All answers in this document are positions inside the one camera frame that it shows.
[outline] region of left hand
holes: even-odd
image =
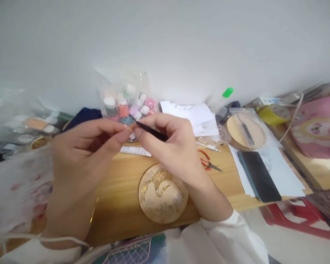
[[[131,133],[125,125],[103,118],[84,122],[54,138],[54,184],[42,236],[85,239],[96,202],[96,187],[107,177],[112,158]],[[71,243],[44,246],[61,249]]]

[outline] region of black phone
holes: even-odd
[[[281,201],[281,195],[259,153],[238,151],[237,155],[257,198],[266,203]]]

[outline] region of pink pillow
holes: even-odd
[[[290,132],[306,156],[329,159],[330,96],[303,104]]]

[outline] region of orange pliers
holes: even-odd
[[[221,171],[221,172],[222,172],[221,169],[219,169],[217,166],[214,166],[214,165],[210,162],[210,157],[209,157],[209,155],[208,155],[204,150],[198,150],[198,151],[201,152],[201,153],[203,153],[203,154],[206,156],[206,158],[207,158],[207,159],[203,159],[203,158],[201,158],[201,162],[202,162],[202,164],[204,165],[206,171],[211,171],[211,169],[213,168],[213,169],[215,169],[215,170],[217,170],[217,171]]]

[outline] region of wooden desk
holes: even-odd
[[[286,131],[284,124],[270,126],[269,128],[278,139]],[[290,134],[284,138],[281,144],[315,188],[320,190],[330,189],[330,159],[317,159],[305,156]]]
[[[220,149],[221,152],[205,149],[211,157],[211,162],[223,170],[223,172],[211,170],[208,171],[208,174],[227,196],[234,209],[243,211],[266,205],[256,198],[245,195],[228,146],[222,146]],[[153,157],[124,153],[118,153],[115,156],[110,165],[108,176],[105,177],[98,189],[99,199],[95,207],[92,227],[87,237],[88,243],[93,246],[102,245],[191,224],[199,220],[198,211],[190,197],[182,216],[171,224],[157,224],[145,216],[138,202],[138,185],[143,173],[155,164],[158,164],[158,161]],[[292,167],[292,169],[305,186],[305,194],[312,193],[295,168]]]

